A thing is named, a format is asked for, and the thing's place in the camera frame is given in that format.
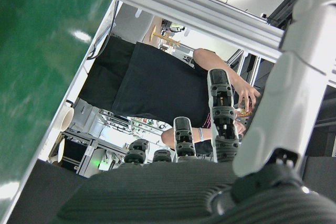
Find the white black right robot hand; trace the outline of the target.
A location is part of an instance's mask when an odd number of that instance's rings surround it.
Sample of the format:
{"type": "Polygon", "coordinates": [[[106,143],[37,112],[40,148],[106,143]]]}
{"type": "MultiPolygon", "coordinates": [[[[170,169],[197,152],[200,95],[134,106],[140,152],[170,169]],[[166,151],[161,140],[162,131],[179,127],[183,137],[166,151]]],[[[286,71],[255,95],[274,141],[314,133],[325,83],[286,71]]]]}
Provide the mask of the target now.
{"type": "Polygon", "coordinates": [[[298,0],[233,162],[125,164],[86,180],[53,223],[335,223],[297,171],[335,62],[335,0],[298,0]]]}

